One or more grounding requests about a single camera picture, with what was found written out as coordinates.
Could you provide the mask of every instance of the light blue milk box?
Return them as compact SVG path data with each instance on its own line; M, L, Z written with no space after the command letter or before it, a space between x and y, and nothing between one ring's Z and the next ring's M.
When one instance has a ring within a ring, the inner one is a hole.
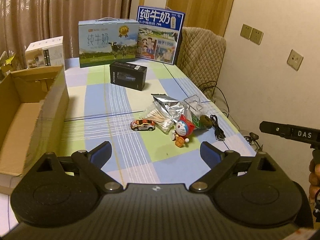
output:
M138 21L107 17L80 21L78 27L80 67L135 60Z

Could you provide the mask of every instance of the black box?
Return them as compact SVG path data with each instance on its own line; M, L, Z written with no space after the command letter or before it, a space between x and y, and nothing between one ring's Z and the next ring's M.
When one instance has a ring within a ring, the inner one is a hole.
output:
M110 64L110 81L123 87L142 90L147 75L147 67L115 61Z

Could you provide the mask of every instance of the cable connector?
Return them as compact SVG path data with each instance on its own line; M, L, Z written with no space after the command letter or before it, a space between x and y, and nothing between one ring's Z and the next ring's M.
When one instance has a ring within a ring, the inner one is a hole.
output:
M211 120L213 127L214 127L214 135L216 136L216 139L218 141L224 141L226 136L225 136L223 130L218 125L217 116L215 114L210 115L210 120Z

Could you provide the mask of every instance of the white box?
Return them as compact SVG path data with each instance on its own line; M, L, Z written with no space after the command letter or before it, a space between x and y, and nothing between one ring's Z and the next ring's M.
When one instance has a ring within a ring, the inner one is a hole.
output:
M64 64L63 36L30 43L25 51L28 68Z

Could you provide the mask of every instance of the white label sticker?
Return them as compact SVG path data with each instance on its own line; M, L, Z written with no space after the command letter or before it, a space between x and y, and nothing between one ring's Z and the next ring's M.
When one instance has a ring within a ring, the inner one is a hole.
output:
M311 236L314 235L315 232L316 230L299 228L297 231L287 236L283 240L308 240Z

